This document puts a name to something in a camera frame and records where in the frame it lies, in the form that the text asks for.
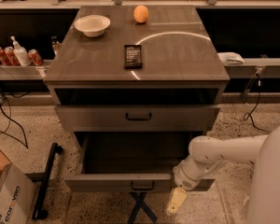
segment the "white bowl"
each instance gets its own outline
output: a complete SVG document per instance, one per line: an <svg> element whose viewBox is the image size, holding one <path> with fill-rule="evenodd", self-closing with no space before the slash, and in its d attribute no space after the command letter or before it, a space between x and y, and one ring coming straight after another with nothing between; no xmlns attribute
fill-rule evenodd
<svg viewBox="0 0 280 224"><path fill-rule="evenodd" d="M90 15L76 20L74 26L85 36L96 37L102 35L110 23L111 21L107 17L100 15Z"/></svg>

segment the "black metal stand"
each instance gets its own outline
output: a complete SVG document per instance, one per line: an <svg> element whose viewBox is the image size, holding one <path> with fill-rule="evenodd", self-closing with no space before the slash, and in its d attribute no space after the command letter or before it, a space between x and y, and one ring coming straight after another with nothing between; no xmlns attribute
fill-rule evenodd
<svg viewBox="0 0 280 224"><path fill-rule="evenodd" d="M61 154L62 152L63 152L63 148L61 146L58 146L57 143L52 144L52 146L50 148L50 152L49 152L49 158L47 161L46 170L42 176L42 181L41 181L40 189L39 189L36 204L35 204L35 210L32 215L33 220L45 219L48 216L48 211L42 210L42 207L43 207L43 203L44 203L44 200L46 197L47 187L48 187L48 183L49 183L49 176L50 176L50 172L52 170L52 166L54 163L55 154L56 153Z"/></svg>
<svg viewBox="0 0 280 224"><path fill-rule="evenodd" d="M153 223L156 223L158 220L158 217L151 211L151 209L147 206L147 204L144 202L144 199L146 198L147 193L146 192L140 192L138 195L137 192L130 192L131 196L136 201L132 213L130 214L128 224L133 224L136 220L136 217L138 215L138 212L140 208L144 210L144 212L148 215L148 217L151 219Z"/></svg>

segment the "drawer handle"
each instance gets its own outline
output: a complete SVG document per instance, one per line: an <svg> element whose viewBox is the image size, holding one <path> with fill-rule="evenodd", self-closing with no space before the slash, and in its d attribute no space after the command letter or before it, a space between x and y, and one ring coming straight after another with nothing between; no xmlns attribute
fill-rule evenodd
<svg viewBox="0 0 280 224"><path fill-rule="evenodd" d="M132 190L136 190L136 191L149 191L149 190L154 190L154 188L155 188L155 182L154 181L152 181L150 188L135 188L133 186L133 182L131 182L131 189Z"/></svg>
<svg viewBox="0 0 280 224"><path fill-rule="evenodd" d="M152 118L152 114L125 114L125 118L129 121L149 121Z"/></svg>

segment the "power cord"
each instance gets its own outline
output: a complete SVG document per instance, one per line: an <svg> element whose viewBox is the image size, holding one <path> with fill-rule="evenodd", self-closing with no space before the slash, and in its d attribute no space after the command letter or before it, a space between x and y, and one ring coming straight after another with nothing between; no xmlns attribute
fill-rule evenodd
<svg viewBox="0 0 280 224"><path fill-rule="evenodd" d="M262 132L265 132L265 133L270 133L270 131L267 131L267 130L263 130L261 128L259 128L258 126L256 126L254 120L253 120L253 117L252 117L252 113L256 110L257 106L259 105L259 100L260 100L260 86L261 86L261 80L260 80L260 75L259 74L256 74L256 77L259 79L258 80L258 88L259 88L259 95L258 95L258 100L255 104L255 106L253 107L253 109L250 111L250 112L246 112L245 115L244 115L244 121L247 121L248 119L251 119L251 122L252 122L252 125L255 129L259 130L259 131L262 131Z"/></svg>
<svg viewBox="0 0 280 224"><path fill-rule="evenodd" d="M3 104L3 102L4 102L4 100L2 100L2 99L0 99L0 110L1 110L2 114L9 120L9 122L8 122L7 128L6 128L4 131L1 131L1 130L0 130L0 135L1 135L1 134L5 134L5 135L7 135L7 136L9 136L9 137L11 137L11 138L17 140L18 142L20 142L21 144L23 144L26 148L28 148L28 142L27 142L25 130L22 128L22 126L21 126L16 120L14 120L14 119L11 118L10 103L9 103L8 98L5 98L5 99L6 99L7 102L8 102L9 116L6 114L6 112L5 112L5 111L3 110L3 108L2 108L2 104ZM15 137L15 136L13 136L13 135L7 133L7 130L8 130L8 128L9 128L9 126L10 126L10 122L11 122L11 121L14 122L15 124L17 124L17 125L21 128L22 133L23 133L23 136L24 136L24 142L22 142L22 141L21 141L20 139L18 139L17 137Z"/></svg>

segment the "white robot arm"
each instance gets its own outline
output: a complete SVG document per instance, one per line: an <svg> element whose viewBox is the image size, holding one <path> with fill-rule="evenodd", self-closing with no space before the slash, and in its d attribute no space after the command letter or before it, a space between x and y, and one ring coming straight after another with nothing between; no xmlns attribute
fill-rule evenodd
<svg viewBox="0 0 280 224"><path fill-rule="evenodd" d="M177 188L173 190L167 214L175 214L205 175L237 161L255 166L248 211L248 223L280 223L280 126L270 135L217 140L199 136L191 140L189 155L174 168Z"/></svg>

